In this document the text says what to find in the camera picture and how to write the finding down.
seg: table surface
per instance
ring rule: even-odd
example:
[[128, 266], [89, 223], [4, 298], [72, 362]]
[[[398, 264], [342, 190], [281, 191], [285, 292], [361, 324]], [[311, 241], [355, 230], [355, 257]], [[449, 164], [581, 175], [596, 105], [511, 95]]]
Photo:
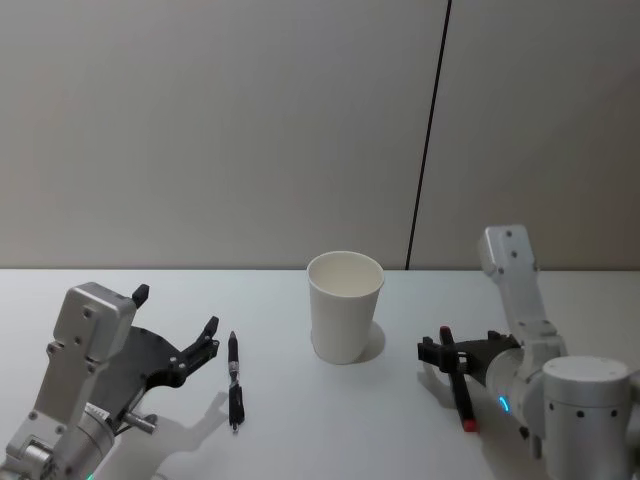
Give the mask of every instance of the table surface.
[[[87, 281], [122, 294], [149, 284], [134, 324], [178, 348], [220, 317], [218, 358], [179, 390], [144, 398], [141, 412], [159, 415], [156, 433], [122, 435], [97, 480], [547, 478], [513, 419], [474, 382], [480, 432], [464, 433], [445, 378], [417, 359], [416, 343], [443, 324], [460, 340], [506, 332], [497, 288], [480, 272], [387, 272], [371, 348], [360, 363], [333, 366], [310, 343], [303, 271], [0, 271], [2, 444], [35, 401], [66, 290]], [[640, 273], [543, 272], [539, 283], [570, 353], [640, 368]], [[237, 435], [226, 416], [231, 330], [247, 411]]]

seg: gray wall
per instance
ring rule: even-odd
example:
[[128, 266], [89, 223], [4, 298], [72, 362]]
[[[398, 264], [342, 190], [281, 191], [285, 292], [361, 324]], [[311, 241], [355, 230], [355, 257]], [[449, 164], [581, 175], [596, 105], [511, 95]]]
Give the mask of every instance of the gray wall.
[[445, 0], [4, 0], [0, 266], [404, 265]]
[[[0, 266], [403, 267], [446, 0], [5, 0]], [[453, 0], [413, 268], [640, 267], [640, 3]]]
[[454, 0], [413, 268], [524, 223], [543, 268], [640, 267], [640, 2]]

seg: paper cup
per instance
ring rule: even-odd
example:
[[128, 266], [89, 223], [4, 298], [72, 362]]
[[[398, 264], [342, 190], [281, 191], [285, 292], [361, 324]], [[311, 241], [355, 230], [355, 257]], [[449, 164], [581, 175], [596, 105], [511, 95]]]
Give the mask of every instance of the paper cup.
[[307, 267], [311, 292], [311, 341], [318, 356], [351, 363], [369, 341], [384, 270], [355, 252], [329, 252]]

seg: black pen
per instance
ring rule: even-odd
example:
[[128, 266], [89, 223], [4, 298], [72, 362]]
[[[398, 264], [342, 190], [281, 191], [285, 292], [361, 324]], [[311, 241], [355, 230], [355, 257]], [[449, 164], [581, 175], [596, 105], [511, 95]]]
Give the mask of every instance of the black pen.
[[238, 383], [240, 374], [240, 361], [238, 358], [238, 339], [235, 332], [229, 336], [229, 425], [234, 433], [238, 431], [238, 425], [244, 422], [244, 405], [242, 403], [242, 387]]

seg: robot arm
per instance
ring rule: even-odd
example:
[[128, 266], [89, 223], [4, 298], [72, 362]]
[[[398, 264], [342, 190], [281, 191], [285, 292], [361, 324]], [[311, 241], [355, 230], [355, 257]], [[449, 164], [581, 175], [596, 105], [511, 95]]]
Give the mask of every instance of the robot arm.
[[148, 292], [142, 285], [127, 298], [96, 283], [67, 292], [40, 392], [7, 445], [0, 480], [86, 479], [119, 433], [131, 426], [153, 432], [153, 417], [133, 412], [147, 391], [180, 387], [216, 356], [216, 317], [184, 351], [131, 327]]
[[[567, 356], [546, 317], [523, 226], [489, 227], [479, 247], [483, 270], [500, 289], [512, 335], [489, 332], [487, 340], [450, 345], [426, 338], [418, 345], [419, 358], [484, 385], [522, 425], [535, 458], [544, 446], [553, 480], [630, 479], [627, 367], [615, 360]], [[452, 362], [452, 355], [464, 363]]]

